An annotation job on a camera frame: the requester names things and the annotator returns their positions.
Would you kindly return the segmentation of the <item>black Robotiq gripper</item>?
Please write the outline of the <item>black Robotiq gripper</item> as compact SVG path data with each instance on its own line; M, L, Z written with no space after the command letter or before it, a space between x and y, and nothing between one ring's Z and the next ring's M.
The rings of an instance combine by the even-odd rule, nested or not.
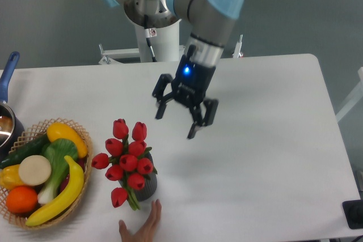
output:
M189 130L188 139L193 139L198 130L213 124L219 101L205 98L206 91L212 80L216 67L206 67L182 57L175 78L170 74L161 74L152 93L157 100L157 120L163 118L167 103L173 98L189 108L193 123ZM164 95L167 85L171 83L172 92ZM202 115L201 105L205 107Z

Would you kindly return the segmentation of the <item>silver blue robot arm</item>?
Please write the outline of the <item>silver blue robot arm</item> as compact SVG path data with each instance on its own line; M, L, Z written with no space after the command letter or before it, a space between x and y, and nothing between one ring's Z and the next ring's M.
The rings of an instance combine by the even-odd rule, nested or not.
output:
M224 47L239 19L244 0L108 0L124 6L128 18L149 32L185 20L192 26L175 75L162 74L153 91L156 119L171 100L189 109L193 118L188 138L213 123L218 100L206 91Z

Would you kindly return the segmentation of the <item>bare human hand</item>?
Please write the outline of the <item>bare human hand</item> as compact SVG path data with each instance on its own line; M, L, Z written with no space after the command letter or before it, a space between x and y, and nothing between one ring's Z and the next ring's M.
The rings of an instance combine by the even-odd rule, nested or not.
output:
M153 241L155 232L161 221L162 205L159 199L152 201L151 210L145 223L136 233L131 233L123 220L119 220L119 234L121 241Z

